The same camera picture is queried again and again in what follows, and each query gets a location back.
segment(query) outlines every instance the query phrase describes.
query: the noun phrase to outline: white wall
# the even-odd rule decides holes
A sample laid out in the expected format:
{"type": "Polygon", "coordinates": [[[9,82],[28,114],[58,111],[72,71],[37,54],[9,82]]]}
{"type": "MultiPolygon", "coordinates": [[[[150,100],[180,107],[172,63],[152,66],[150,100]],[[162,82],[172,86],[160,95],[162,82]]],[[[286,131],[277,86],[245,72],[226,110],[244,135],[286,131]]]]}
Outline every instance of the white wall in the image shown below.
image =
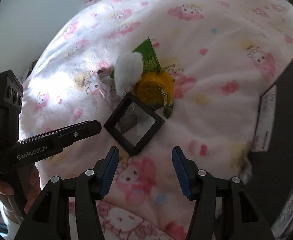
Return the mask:
{"type": "Polygon", "coordinates": [[[87,0],[2,0],[0,72],[19,78],[87,0]]]}

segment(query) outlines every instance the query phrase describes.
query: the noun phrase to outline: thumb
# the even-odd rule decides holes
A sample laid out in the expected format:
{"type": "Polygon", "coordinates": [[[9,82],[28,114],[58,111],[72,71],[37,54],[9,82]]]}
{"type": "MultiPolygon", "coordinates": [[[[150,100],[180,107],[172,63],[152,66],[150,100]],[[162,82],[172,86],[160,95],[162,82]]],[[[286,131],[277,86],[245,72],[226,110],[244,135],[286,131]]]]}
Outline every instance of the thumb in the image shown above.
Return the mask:
{"type": "Polygon", "coordinates": [[[14,189],[10,184],[5,181],[0,180],[0,195],[14,195],[14,189]]]}

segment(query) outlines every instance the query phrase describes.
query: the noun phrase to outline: cartoon print blanket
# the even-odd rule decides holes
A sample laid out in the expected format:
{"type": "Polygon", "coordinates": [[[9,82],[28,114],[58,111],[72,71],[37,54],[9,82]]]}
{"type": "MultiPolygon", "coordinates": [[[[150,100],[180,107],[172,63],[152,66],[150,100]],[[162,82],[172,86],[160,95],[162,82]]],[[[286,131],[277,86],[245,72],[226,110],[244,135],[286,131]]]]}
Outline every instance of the cartoon print blanket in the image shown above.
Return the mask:
{"type": "MultiPolygon", "coordinates": [[[[103,129],[37,167],[44,186],[54,175],[71,178],[92,168],[115,145],[120,164],[108,204],[99,203],[105,234],[157,239],[162,230],[183,240],[194,203],[181,193],[172,148],[180,146],[215,177],[239,174],[254,135],[259,97],[293,58],[293,7],[283,0],[101,0],[90,5],[61,29],[24,83],[20,138],[85,120],[104,124],[112,111],[99,92],[97,71],[110,71],[123,51],[148,36],[161,67],[175,79],[173,113],[149,144],[129,158],[103,129]],[[131,215],[121,215],[120,209],[131,215]]],[[[157,114],[163,117],[162,110],[157,114]]]]}

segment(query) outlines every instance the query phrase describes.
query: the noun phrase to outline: cotton ball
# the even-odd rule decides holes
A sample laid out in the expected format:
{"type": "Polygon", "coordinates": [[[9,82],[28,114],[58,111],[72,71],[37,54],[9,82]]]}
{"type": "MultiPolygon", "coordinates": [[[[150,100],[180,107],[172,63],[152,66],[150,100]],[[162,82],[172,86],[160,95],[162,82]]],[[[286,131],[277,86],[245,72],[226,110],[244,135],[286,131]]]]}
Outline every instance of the cotton ball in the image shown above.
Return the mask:
{"type": "Polygon", "coordinates": [[[116,61],[114,67],[114,82],[116,93],[123,96],[139,82],[143,73],[142,54],[139,52],[124,52],[116,61]]]}

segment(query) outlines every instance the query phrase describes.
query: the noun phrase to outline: white label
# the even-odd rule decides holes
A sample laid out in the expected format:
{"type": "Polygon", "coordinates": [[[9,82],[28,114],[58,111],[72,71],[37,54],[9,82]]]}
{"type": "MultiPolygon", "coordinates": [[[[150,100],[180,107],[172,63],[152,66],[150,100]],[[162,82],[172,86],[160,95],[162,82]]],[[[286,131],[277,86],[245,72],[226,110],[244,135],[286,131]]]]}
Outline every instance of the white label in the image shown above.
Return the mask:
{"type": "Polygon", "coordinates": [[[253,152],[266,152],[269,150],[276,103],[277,86],[274,85],[261,99],[258,125],[251,150],[253,152]]]}

